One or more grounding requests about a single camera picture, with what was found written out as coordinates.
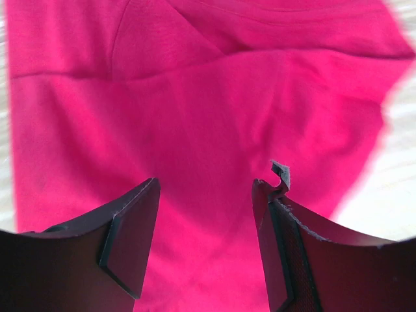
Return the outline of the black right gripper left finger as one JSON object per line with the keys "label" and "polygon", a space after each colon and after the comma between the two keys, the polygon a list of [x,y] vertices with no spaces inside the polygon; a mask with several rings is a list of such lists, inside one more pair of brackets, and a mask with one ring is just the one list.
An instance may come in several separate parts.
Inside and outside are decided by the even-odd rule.
{"label": "black right gripper left finger", "polygon": [[132,311],[140,298],[161,187],[120,198],[43,232],[1,232],[2,311]]}

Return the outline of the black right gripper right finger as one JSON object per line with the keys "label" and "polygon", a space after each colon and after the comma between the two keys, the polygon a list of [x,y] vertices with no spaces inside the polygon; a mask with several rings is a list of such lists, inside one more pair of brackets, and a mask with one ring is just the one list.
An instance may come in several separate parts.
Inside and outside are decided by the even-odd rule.
{"label": "black right gripper right finger", "polygon": [[414,311],[415,239],[394,242],[341,226],[255,180],[252,203],[271,311]]}

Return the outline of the red polo shirt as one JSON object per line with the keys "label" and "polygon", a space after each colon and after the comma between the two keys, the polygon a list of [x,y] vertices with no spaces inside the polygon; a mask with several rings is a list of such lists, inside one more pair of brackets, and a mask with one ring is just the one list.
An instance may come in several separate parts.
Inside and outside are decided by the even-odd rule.
{"label": "red polo shirt", "polygon": [[266,311],[253,180],[330,216],[415,52],[381,1],[7,1],[20,231],[150,177],[136,311]]}

